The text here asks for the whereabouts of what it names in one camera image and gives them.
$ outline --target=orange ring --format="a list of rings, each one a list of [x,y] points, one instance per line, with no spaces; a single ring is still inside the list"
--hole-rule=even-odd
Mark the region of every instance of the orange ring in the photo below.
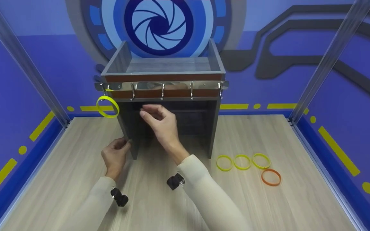
[[[266,180],[263,178],[263,174],[264,174],[265,172],[267,172],[267,171],[270,171],[270,172],[275,173],[275,174],[279,177],[279,182],[278,182],[278,183],[276,183],[276,184],[273,184],[273,183],[269,183],[268,181],[266,181]],[[273,170],[273,169],[271,169],[271,168],[267,168],[267,169],[263,170],[263,172],[262,172],[262,174],[261,174],[261,178],[262,178],[262,181],[263,181],[265,184],[269,185],[269,186],[278,186],[278,185],[281,183],[281,181],[282,181],[281,174],[279,174],[279,172],[277,172],[277,171],[275,171],[275,170]]]

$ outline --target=wooden floor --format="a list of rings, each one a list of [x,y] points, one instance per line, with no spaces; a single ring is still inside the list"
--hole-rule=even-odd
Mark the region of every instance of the wooden floor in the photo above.
[[[116,119],[75,118],[1,230],[56,230],[84,201],[105,173],[100,151],[121,137]],[[354,230],[348,217],[283,116],[220,116],[212,159],[193,140],[182,140],[250,220],[254,230]],[[235,167],[219,171],[218,155],[261,152],[280,172],[277,187],[261,181],[261,171]],[[138,160],[129,159],[118,186],[128,204],[114,204],[99,230],[204,231],[207,227],[181,188],[171,191],[166,180],[176,167],[155,141],[144,144]]]

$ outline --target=human hand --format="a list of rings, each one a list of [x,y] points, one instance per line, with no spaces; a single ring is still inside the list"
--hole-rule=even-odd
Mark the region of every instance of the human hand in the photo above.
[[[113,140],[102,150],[101,156],[104,158],[105,166],[107,167],[105,176],[112,178],[114,181],[118,179],[124,168],[126,155],[130,148],[131,143],[126,142],[125,138],[122,137]]]
[[[179,142],[175,115],[162,105],[143,105],[139,112],[146,123],[154,130],[155,136],[163,148],[179,165],[189,153]]]

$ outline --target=yellow ring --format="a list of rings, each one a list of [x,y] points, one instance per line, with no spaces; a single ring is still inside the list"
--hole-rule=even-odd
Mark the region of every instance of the yellow ring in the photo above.
[[[229,161],[231,161],[231,167],[230,167],[230,168],[221,168],[221,167],[219,167],[218,160],[219,160],[220,158],[226,158],[226,159],[228,159]],[[227,171],[229,171],[229,170],[231,170],[231,169],[232,169],[232,163],[233,163],[232,159],[231,159],[229,156],[227,156],[227,155],[220,155],[220,156],[218,156],[218,158],[216,159],[216,166],[219,168],[219,170],[224,171],[224,172],[227,172]]]
[[[106,114],[103,110],[101,110],[101,107],[99,106],[99,102],[102,100],[102,99],[106,99],[107,101],[110,101],[115,107],[116,107],[116,110],[117,110],[117,113],[115,115],[109,115],[109,114]],[[119,106],[118,104],[114,101],[113,98],[109,97],[109,96],[106,96],[106,95],[103,95],[101,97],[98,98],[97,100],[97,110],[98,112],[103,115],[105,118],[115,118],[119,115]]]
[[[241,167],[241,166],[238,166],[238,164],[236,164],[236,158],[239,158],[239,157],[243,157],[243,158],[246,158],[248,161],[249,161],[249,165],[248,167]],[[234,160],[233,160],[233,164],[235,165],[235,167],[239,170],[247,170],[248,168],[251,167],[251,159],[249,159],[249,156],[247,155],[244,155],[244,154],[241,154],[241,155],[236,155]]]
[[[260,157],[263,157],[263,158],[265,158],[267,161],[268,161],[268,165],[267,166],[261,166],[261,165],[258,165],[257,163],[255,163],[255,161],[254,161],[254,158],[255,158],[255,156],[260,156]],[[255,153],[254,154],[254,156],[252,157],[252,163],[257,167],[257,168],[259,168],[259,169],[266,169],[266,168],[269,168],[270,167],[270,159],[267,157],[267,156],[265,156],[264,154],[262,154],[262,153]]]

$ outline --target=white sleeve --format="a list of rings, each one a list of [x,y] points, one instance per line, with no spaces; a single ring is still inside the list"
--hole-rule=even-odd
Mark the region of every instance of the white sleeve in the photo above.
[[[101,177],[88,194],[78,211],[59,229],[60,231],[96,231],[101,225],[105,214],[112,205],[110,191],[115,188],[115,181],[109,177]]]
[[[204,164],[191,155],[178,165],[184,190],[211,231],[252,231],[241,211],[212,179]]]

